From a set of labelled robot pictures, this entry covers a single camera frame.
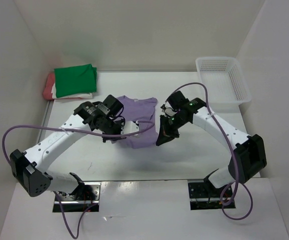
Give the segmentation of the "purple t shirt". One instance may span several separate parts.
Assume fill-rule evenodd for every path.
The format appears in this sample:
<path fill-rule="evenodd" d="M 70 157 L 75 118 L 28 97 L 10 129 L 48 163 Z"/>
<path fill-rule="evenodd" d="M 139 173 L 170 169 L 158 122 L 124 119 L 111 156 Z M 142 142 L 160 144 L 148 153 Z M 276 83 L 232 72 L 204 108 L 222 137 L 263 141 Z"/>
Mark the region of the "purple t shirt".
<path fill-rule="evenodd" d="M 132 99 L 125 95 L 117 97 L 123 104 L 124 110 L 122 116 L 126 121 L 133 121 L 139 123 L 139 129 L 145 129 L 150 126 L 148 122 L 155 122 L 155 112 L 158 100 L 155 97 L 147 99 Z M 118 140 L 116 143 L 123 148 L 141 149 L 148 148 L 156 144 L 158 133 L 156 127 L 140 133 L 127 137 L 126 139 Z"/>

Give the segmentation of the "cream white t shirt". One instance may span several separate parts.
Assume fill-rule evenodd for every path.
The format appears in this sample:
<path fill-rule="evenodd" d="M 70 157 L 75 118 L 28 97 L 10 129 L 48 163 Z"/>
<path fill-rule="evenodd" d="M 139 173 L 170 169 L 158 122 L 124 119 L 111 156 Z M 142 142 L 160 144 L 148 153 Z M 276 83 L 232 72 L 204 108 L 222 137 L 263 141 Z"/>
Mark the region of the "cream white t shirt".
<path fill-rule="evenodd" d="M 78 93 L 78 94 L 72 94 L 72 95 L 67 95 L 63 97 L 57 97 L 56 96 L 57 89 L 56 89 L 56 84 L 54 83 L 51 89 L 51 96 L 52 99 L 93 99 L 93 94 L 92 93 Z"/>

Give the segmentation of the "green t shirt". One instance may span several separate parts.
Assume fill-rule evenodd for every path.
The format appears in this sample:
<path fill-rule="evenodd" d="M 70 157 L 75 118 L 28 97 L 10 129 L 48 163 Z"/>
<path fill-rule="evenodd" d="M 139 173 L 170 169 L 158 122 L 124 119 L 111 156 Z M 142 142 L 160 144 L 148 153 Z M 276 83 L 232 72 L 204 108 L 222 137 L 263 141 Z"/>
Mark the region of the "green t shirt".
<path fill-rule="evenodd" d="M 92 64 L 55 68 L 55 95 L 57 98 L 97 91 L 97 68 Z"/>

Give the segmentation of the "red t shirt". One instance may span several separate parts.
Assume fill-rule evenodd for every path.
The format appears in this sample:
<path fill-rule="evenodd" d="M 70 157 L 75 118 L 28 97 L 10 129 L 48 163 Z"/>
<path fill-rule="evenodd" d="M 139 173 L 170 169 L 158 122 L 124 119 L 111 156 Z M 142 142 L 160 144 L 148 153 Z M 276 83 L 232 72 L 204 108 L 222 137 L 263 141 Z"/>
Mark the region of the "red t shirt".
<path fill-rule="evenodd" d="M 43 98 L 45 100 L 55 100 L 55 99 L 52 99 L 52 94 L 51 94 L 51 90 L 54 84 L 55 84 L 55 74 L 54 72 L 51 72 L 47 76 L 45 88 L 42 93 Z"/>

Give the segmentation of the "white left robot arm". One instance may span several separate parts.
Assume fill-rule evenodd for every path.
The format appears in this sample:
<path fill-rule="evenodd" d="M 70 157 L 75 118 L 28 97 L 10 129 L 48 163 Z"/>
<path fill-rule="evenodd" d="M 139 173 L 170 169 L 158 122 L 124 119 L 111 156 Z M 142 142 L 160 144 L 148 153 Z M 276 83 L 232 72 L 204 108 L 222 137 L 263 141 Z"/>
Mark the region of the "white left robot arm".
<path fill-rule="evenodd" d="M 65 193 L 73 200 L 91 196 L 91 187 L 77 174 L 55 173 L 48 169 L 62 153 L 89 132 L 101 131 L 104 141 L 120 140 L 124 123 L 115 121 L 115 118 L 123 109 L 123 104 L 112 95 L 104 101 L 80 104 L 68 120 L 44 140 L 24 152 L 16 149 L 10 154 L 13 176 L 30 197 L 37 197 L 45 191 Z"/>

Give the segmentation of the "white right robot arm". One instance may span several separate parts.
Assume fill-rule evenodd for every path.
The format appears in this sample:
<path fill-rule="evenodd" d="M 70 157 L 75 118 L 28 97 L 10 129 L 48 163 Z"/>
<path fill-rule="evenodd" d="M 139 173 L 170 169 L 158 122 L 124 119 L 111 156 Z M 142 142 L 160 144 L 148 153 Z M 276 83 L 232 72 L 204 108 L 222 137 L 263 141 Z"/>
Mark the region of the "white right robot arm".
<path fill-rule="evenodd" d="M 178 138 L 179 128 L 191 123 L 209 133 L 231 154 L 228 166 L 205 177 L 203 190 L 206 195 L 214 197 L 222 187 L 235 181 L 244 184 L 267 166 L 263 139 L 257 134 L 248 135 L 216 116 L 202 99 L 188 100 L 178 90 L 167 98 L 167 103 L 174 113 L 160 116 L 157 146 Z"/>

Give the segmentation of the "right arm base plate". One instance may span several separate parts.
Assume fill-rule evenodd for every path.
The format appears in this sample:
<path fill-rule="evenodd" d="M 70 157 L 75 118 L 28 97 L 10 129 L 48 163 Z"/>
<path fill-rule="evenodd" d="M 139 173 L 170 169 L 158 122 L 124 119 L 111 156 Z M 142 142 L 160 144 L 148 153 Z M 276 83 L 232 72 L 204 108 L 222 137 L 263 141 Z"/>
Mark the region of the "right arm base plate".
<path fill-rule="evenodd" d="M 191 211 L 217 210 L 223 207 L 220 194 L 224 187 L 208 191 L 202 180 L 188 181 L 187 186 Z"/>

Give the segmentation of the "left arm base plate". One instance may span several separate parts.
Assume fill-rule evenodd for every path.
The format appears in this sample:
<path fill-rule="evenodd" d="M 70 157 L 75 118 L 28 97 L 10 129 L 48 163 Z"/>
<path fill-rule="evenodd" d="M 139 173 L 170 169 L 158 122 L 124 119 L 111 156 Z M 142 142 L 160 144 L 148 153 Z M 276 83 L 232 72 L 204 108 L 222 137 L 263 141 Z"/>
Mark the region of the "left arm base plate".
<path fill-rule="evenodd" d="M 101 182 L 86 181 L 84 184 L 88 189 L 80 196 L 64 192 L 57 193 L 65 213 L 82 213 L 86 209 L 88 209 L 87 212 L 99 211 Z"/>

